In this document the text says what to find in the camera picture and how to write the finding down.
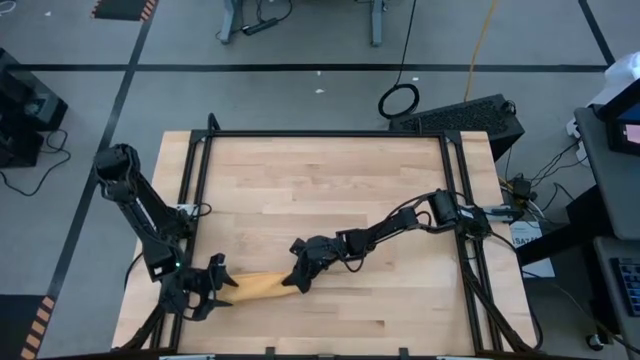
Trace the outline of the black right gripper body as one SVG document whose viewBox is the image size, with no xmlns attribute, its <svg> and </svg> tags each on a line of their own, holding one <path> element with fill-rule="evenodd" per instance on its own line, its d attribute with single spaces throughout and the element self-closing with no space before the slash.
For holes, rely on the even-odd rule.
<svg viewBox="0 0 640 360">
<path fill-rule="evenodd" d="M 348 253 L 346 245 L 337 238 L 314 236 L 307 240 L 307 251 L 297 256 L 294 269 L 305 275 L 318 275 L 334 262 L 343 261 Z"/>
</svg>

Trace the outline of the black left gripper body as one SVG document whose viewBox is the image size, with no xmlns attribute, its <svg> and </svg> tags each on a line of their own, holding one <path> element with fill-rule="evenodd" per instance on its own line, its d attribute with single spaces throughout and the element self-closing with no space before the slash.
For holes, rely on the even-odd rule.
<svg viewBox="0 0 640 360">
<path fill-rule="evenodd" d="M 193 309 L 205 299 L 215 299 L 207 271 L 185 269 L 163 281 L 159 303 L 166 312 L 192 320 Z"/>
</svg>

